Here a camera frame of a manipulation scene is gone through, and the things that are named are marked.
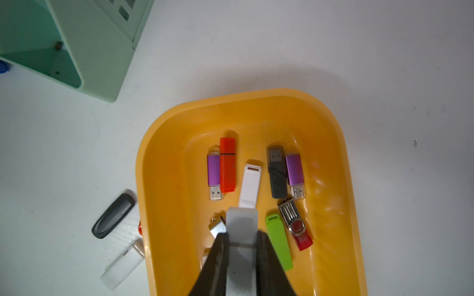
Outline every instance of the purple usb flash drive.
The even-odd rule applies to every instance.
[[[288,179],[290,180],[293,198],[305,198],[303,167],[301,166],[300,155],[292,154],[286,156],[286,167],[288,168]]]
[[[208,155],[208,186],[210,200],[222,199],[222,192],[220,191],[220,155]]]

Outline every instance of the white table surface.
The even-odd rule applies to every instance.
[[[293,88],[346,137],[370,295],[474,291],[471,0],[155,0],[118,100],[19,67],[0,75],[0,294],[148,295],[142,263],[105,268],[137,238],[136,206],[91,227],[126,188],[169,108]]]

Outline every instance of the red swivel usb drive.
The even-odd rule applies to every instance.
[[[288,230],[291,232],[295,239],[296,245],[300,251],[310,247],[313,244],[313,240],[308,234],[306,225],[296,208],[293,198],[284,200],[278,204],[280,212],[286,222]]]
[[[220,139],[220,191],[234,192],[236,189],[236,140]]]

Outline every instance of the mint green plastic organizer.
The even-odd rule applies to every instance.
[[[0,59],[113,102],[153,0],[0,0]],[[55,48],[56,42],[63,47]]]

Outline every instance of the white usb flash drive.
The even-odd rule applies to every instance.
[[[110,291],[113,291],[140,265],[144,258],[143,243],[141,239],[138,239],[105,270],[100,279]]]
[[[262,167],[258,165],[246,164],[244,167],[244,176],[242,178],[242,187],[238,206],[244,208],[253,208],[257,206],[258,190],[260,188],[260,177],[262,176]]]

